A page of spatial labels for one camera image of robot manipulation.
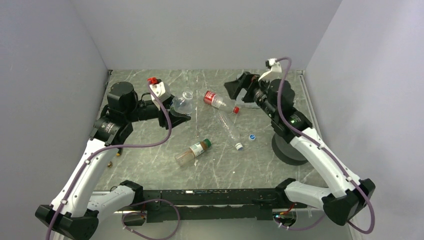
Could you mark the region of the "blue label water bottle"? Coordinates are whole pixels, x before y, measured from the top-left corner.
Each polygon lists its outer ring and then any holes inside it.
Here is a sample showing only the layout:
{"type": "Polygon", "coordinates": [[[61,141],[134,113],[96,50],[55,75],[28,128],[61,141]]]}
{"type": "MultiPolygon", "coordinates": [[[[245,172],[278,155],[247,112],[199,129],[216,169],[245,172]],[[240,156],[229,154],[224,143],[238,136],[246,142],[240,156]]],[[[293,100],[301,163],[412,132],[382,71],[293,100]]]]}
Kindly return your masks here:
{"type": "Polygon", "coordinates": [[[193,96],[192,91],[183,91],[180,95],[176,95],[173,98],[171,108],[178,114],[190,116],[194,109],[193,96]]]}

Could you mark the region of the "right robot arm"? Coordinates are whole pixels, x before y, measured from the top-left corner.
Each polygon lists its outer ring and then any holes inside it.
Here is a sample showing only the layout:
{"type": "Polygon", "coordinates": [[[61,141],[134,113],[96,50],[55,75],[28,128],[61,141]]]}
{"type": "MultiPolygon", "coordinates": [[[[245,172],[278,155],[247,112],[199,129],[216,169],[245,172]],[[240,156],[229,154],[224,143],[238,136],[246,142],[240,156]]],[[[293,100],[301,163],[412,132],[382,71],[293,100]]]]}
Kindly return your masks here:
{"type": "Polygon", "coordinates": [[[242,90],[245,103],[254,103],[270,118],[274,130],[274,153],[289,165],[310,163],[326,183],[317,187],[289,178],[280,183],[276,203],[287,208],[301,203],[319,210],[335,224],[350,224],[364,208],[371,207],[375,184],[349,170],[327,147],[309,119],[294,106],[295,92],[287,80],[263,80],[258,74],[244,72],[224,84],[230,99],[242,90]]]}

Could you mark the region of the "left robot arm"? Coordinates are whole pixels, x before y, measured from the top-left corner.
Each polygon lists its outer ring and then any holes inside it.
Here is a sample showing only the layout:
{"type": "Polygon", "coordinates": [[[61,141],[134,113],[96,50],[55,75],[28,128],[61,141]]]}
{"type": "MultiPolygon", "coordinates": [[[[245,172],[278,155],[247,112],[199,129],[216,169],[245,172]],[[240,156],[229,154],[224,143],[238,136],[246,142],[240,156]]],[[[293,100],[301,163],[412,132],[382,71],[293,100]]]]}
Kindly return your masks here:
{"type": "Polygon", "coordinates": [[[122,149],[133,131],[133,123],[157,119],[169,132],[191,119],[172,109],[174,95],[158,78],[147,80],[149,100],[140,100],[134,86],[121,81],[111,86],[107,104],[94,123],[86,148],[69,180],[49,204],[40,205],[35,216],[47,226],[46,239],[52,232],[71,240],[90,239],[100,222],[128,207],[137,210],[147,203],[141,185],[125,180],[113,191],[93,198],[95,187],[108,163],[122,149]]]}

